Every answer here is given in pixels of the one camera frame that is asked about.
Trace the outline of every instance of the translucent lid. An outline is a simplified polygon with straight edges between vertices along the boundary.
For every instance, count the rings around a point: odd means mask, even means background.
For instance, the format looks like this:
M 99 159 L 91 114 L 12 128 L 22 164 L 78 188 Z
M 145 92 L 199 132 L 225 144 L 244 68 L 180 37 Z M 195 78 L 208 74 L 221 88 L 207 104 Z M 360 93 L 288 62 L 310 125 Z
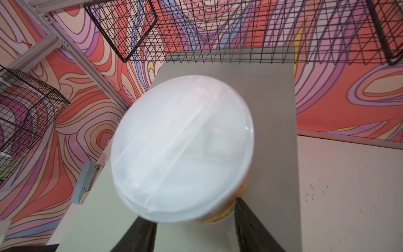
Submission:
M 122 118 L 113 180 L 143 218 L 187 221 L 237 190 L 252 152 L 252 118 L 241 96 L 217 79 L 182 76 L 149 90 Z

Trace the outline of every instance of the plastic container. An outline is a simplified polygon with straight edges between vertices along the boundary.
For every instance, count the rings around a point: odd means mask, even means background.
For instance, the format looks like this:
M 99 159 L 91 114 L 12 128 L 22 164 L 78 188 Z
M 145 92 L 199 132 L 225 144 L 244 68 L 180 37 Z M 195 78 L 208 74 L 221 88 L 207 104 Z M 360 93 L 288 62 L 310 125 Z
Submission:
M 217 79 L 182 76 L 149 90 L 122 118 L 112 143 L 113 181 L 145 219 L 206 220 L 244 188 L 252 153 L 242 97 Z

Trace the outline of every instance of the metal mesh basket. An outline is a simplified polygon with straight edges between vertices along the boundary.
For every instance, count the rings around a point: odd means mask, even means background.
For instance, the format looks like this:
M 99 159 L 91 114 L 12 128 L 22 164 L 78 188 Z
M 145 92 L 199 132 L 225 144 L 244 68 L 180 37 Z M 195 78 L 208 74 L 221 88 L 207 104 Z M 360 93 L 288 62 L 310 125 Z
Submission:
M 113 0 L 84 5 L 124 61 L 396 64 L 403 0 Z
M 0 184 L 69 104 L 48 84 L 22 71 L 1 68 Z

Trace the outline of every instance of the colorful wallpaper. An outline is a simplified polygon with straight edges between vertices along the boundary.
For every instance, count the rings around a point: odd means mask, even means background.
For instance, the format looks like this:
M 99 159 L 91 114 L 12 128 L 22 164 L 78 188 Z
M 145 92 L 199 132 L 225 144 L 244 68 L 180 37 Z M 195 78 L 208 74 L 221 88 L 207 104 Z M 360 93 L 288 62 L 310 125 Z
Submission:
M 82 6 L 52 16 L 128 104 L 148 90 L 160 62 L 122 63 Z M 0 0 L 0 23 L 3 65 L 45 36 L 14 0 Z M 60 90 L 71 105 L 0 187 L 0 220 L 12 220 L 2 248 L 47 242 L 71 203 L 84 162 L 99 157 L 122 117 L 59 50 L 30 73 Z M 403 142 L 403 65 L 298 63 L 295 97 L 299 129 Z

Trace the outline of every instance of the round container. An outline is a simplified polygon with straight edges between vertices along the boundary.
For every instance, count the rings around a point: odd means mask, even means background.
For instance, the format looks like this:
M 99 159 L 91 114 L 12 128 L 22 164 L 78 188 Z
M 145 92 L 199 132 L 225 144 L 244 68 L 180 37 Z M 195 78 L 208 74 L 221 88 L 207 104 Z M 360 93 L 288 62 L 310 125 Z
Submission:
M 142 218 L 211 223 L 243 194 L 252 153 L 242 97 L 217 79 L 182 76 L 149 90 L 122 118 L 112 143 L 113 181 Z

